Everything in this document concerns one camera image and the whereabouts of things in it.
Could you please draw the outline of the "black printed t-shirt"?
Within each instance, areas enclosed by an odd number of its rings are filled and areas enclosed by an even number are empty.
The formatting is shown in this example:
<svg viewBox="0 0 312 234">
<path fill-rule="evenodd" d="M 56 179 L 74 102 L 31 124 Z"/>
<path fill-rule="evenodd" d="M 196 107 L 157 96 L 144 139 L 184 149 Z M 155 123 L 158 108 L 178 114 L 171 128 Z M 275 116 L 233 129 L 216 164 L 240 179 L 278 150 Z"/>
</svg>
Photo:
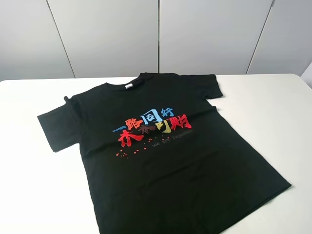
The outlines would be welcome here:
<svg viewBox="0 0 312 234">
<path fill-rule="evenodd" d="M 102 234 L 218 234 L 290 183 L 209 100 L 215 75 L 142 73 L 38 116 L 54 152 L 78 144 Z"/>
</svg>

